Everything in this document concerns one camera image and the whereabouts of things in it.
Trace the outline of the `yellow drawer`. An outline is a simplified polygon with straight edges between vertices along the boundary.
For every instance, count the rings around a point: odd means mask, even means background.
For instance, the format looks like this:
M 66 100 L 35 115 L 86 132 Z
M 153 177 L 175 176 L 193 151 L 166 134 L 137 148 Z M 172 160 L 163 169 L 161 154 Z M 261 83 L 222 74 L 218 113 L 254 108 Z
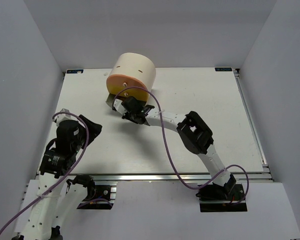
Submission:
M 126 89 L 122 90 L 122 93 L 119 94 L 120 97 L 135 97 L 139 101 L 147 102 L 149 99 L 149 94 L 141 90 L 142 87 L 132 86 L 127 87 Z

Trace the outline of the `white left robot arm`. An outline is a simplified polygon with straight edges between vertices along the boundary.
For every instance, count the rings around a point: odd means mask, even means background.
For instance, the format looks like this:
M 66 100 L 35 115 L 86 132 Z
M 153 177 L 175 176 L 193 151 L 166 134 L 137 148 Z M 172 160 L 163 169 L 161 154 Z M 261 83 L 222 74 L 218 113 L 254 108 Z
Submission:
M 68 175 L 82 158 L 88 145 L 102 132 L 102 125 L 82 114 L 56 115 L 56 136 L 44 150 L 39 167 L 36 200 L 16 240 L 61 240 L 61 228 L 79 203 L 91 197 L 95 184 L 89 175 Z

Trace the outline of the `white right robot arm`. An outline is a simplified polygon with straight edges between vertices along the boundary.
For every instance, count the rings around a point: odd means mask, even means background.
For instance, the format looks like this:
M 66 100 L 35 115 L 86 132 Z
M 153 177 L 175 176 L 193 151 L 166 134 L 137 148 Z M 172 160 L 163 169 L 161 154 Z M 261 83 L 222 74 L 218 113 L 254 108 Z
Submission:
M 214 146 L 213 132 L 195 111 L 177 114 L 160 110 L 153 105 L 142 105 L 135 97 L 116 100 L 115 109 L 127 119 L 139 125 L 162 127 L 179 134 L 185 148 L 198 156 L 213 178 L 212 186 L 219 193 L 228 196 L 236 179 L 226 169 Z

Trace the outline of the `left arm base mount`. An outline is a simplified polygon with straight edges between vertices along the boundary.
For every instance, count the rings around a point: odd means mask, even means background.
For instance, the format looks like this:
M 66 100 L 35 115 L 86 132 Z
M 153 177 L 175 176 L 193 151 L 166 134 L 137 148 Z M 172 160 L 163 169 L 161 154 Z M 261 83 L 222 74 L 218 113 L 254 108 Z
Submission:
M 74 179 L 67 179 L 67 192 L 75 191 L 74 187 L 83 187 L 86 197 L 77 206 L 79 210 L 111 210 L 111 185 L 97 185 L 90 175 L 79 174 Z

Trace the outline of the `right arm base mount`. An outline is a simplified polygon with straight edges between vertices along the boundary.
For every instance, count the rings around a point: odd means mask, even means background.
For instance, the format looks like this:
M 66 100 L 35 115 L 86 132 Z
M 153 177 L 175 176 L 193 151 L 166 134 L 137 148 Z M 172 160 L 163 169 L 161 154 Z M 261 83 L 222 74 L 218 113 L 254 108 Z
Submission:
M 199 200 L 201 213 L 247 212 L 246 195 L 242 184 L 236 183 L 229 193 L 215 184 L 209 184 L 195 195 Z

